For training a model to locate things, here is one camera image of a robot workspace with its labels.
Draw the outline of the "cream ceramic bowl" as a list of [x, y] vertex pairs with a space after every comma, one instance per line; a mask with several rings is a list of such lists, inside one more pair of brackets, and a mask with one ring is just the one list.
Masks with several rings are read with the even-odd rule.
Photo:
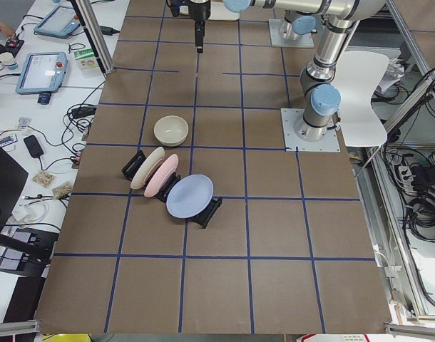
[[167, 147], [177, 147], [185, 142], [189, 127], [182, 117], [168, 115], [156, 122], [153, 131], [160, 144]]

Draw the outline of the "green white box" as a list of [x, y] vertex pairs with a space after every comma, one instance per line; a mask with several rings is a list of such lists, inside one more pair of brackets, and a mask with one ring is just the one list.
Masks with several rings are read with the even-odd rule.
[[91, 48], [81, 49], [73, 52], [76, 65], [81, 70], [97, 68], [98, 62]]

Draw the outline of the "blue teach pendant far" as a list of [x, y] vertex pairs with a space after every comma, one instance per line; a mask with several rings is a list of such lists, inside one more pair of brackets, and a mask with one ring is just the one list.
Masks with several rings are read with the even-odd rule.
[[54, 38], [68, 38], [80, 26], [78, 16], [72, 7], [57, 6], [34, 27], [34, 33]]

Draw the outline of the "blue teach pendant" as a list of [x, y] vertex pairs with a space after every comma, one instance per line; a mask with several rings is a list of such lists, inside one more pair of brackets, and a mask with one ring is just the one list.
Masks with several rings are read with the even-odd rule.
[[34, 27], [34, 33], [54, 38], [68, 38], [80, 26], [78, 16], [72, 7], [57, 6]]
[[67, 65], [67, 56], [61, 51], [29, 53], [19, 76], [16, 93], [55, 93], [63, 83]]

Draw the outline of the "cream plate in rack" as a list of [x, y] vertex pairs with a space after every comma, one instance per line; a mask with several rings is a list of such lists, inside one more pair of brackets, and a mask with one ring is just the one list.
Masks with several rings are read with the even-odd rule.
[[141, 164], [133, 179], [130, 183], [130, 188], [133, 190], [138, 190], [144, 187], [149, 180], [149, 178], [154, 174], [154, 172], [160, 167], [165, 158], [165, 151], [163, 147], [157, 147], [152, 151], [145, 161]]

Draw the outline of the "pink plate in rack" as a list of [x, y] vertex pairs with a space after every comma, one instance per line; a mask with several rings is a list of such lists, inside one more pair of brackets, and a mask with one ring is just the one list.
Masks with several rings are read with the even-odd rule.
[[154, 197], [157, 195], [169, 177], [176, 171], [178, 163], [179, 158], [177, 154], [169, 156], [151, 177], [148, 185], [145, 187], [144, 197]]

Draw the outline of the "black dish rack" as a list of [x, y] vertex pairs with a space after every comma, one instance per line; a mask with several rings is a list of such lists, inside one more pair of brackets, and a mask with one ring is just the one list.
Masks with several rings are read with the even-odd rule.
[[166, 204], [168, 213], [179, 219], [187, 219], [206, 228], [222, 204], [215, 199], [212, 180], [205, 175], [189, 175], [182, 178], [177, 173], [179, 157], [165, 155], [163, 147], [157, 147], [146, 156], [139, 150], [122, 168], [123, 176], [130, 181], [132, 190], [143, 190], [145, 197], [155, 197]]

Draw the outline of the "blue teach pendant near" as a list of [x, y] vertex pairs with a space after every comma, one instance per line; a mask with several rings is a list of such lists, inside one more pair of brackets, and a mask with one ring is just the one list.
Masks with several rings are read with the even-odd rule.
[[16, 93], [55, 93], [63, 83], [67, 65], [67, 56], [61, 51], [29, 53], [19, 76]]

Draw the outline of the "white plastic chair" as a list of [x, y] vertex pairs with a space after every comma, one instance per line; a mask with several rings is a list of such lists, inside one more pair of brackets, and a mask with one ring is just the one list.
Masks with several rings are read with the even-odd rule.
[[373, 52], [346, 51], [339, 57], [332, 85], [341, 95], [338, 113], [347, 147], [381, 146], [387, 141], [371, 99], [388, 64], [388, 57]]

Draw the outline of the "blue plate in rack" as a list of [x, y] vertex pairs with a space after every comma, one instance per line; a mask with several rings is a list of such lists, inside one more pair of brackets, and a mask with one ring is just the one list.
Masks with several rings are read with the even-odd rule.
[[211, 179], [205, 175], [190, 175], [173, 186], [166, 207], [176, 218], [191, 218], [201, 213], [210, 203], [214, 192]]

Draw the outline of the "paper cup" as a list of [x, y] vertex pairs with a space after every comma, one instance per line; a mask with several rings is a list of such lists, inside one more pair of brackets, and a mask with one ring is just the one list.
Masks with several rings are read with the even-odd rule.
[[0, 54], [0, 62], [10, 71], [15, 71], [19, 68], [19, 65], [10, 52], [3, 52]]

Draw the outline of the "black power adapter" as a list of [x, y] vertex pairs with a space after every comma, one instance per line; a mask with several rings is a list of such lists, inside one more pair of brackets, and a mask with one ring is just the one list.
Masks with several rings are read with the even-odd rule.
[[24, 144], [32, 158], [40, 158], [44, 154], [44, 150], [35, 135], [25, 137]]

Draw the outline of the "black monitor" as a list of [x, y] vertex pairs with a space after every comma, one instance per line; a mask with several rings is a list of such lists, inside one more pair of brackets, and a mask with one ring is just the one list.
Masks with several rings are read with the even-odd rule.
[[15, 159], [0, 147], [0, 231], [13, 212], [28, 175]]

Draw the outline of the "white power strip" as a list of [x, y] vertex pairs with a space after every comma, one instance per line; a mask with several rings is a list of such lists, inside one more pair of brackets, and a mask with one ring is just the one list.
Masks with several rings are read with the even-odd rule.
[[397, 165], [395, 167], [395, 170], [396, 170], [396, 176], [398, 177], [400, 183], [402, 183], [403, 185], [411, 185], [412, 181], [414, 180], [414, 176], [412, 175], [409, 166]]

